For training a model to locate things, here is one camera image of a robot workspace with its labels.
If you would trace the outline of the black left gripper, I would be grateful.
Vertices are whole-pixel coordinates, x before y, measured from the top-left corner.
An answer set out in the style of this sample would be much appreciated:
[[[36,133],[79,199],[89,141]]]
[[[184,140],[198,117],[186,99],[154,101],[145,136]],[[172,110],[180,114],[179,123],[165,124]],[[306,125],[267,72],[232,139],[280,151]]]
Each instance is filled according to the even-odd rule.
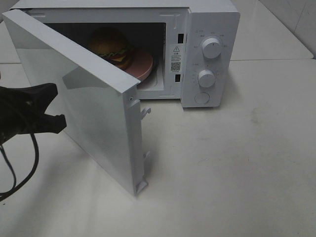
[[[25,88],[0,88],[0,144],[17,134],[60,133],[64,115],[43,114],[58,95],[54,83]]]

